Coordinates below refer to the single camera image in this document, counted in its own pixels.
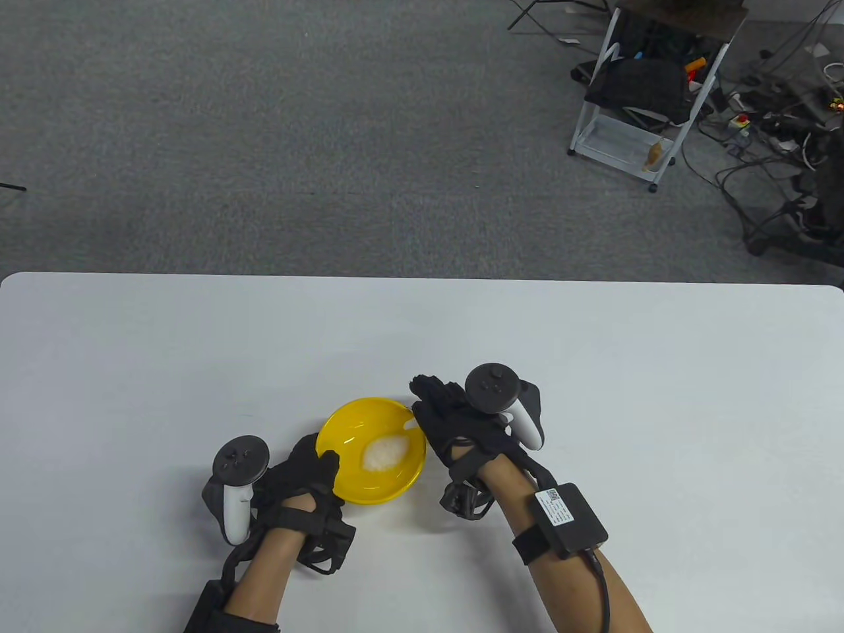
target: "orange object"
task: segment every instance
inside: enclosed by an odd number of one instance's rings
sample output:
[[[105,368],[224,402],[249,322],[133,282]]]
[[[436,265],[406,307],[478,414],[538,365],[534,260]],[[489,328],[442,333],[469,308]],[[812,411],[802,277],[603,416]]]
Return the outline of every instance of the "orange object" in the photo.
[[[692,63],[686,64],[686,72],[693,73],[695,71],[700,70],[701,68],[706,68],[706,58],[705,57],[698,57]]]

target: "person's left hand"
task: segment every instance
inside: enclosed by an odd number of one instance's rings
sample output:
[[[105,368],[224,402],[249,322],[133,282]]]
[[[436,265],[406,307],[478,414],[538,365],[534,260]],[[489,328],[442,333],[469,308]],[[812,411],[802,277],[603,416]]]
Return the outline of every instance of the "person's left hand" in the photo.
[[[281,504],[304,511],[333,514],[343,500],[333,493],[334,480],[340,469],[340,457],[334,451],[317,456],[317,433],[296,442],[286,460],[268,469],[252,486],[252,507],[257,509],[258,521],[263,512]],[[313,507],[308,500],[311,497]]]

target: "gray carpet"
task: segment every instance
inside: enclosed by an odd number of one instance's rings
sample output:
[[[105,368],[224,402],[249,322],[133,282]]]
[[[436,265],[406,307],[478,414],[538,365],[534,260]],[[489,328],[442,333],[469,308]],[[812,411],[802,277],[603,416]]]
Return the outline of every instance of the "gray carpet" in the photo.
[[[21,270],[840,283],[749,256],[680,162],[565,147],[583,51],[506,0],[6,0],[0,279]],[[557,30],[589,20],[537,9]],[[522,32],[535,30],[526,21]],[[751,24],[744,48],[782,27]],[[585,37],[597,47],[599,40]],[[693,164],[730,165],[695,135]],[[776,204],[768,184],[737,183]]]

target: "hand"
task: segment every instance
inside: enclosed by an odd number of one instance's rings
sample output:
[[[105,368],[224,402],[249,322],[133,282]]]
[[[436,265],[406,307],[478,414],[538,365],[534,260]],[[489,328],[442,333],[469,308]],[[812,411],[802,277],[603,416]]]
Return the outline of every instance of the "hand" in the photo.
[[[254,485],[255,495],[252,506],[258,510],[258,520],[262,512],[267,512],[277,504],[296,507],[305,511],[328,514],[330,507],[343,505],[343,501],[333,493],[334,480],[340,469],[340,457],[334,451],[325,451],[317,456],[317,434],[305,436],[296,442],[286,460],[270,468]],[[310,497],[314,507],[309,509],[305,500],[298,500],[293,505],[285,500]]]
[[[413,405],[416,421],[446,466],[451,467],[472,446],[492,457],[521,450],[518,441],[505,433],[499,416],[470,406],[455,382],[444,385],[436,376],[416,376],[410,391],[419,397]]]

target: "person's right hand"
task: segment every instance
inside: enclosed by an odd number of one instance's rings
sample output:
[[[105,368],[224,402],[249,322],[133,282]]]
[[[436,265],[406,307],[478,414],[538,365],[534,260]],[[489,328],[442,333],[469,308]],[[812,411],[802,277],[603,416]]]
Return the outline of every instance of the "person's right hand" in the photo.
[[[495,457],[521,451],[518,441],[509,436],[497,414],[485,414],[473,408],[466,393],[456,382],[447,385],[436,376],[416,376],[410,391],[419,401],[413,411],[430,447],[447,467],[476,446]]]

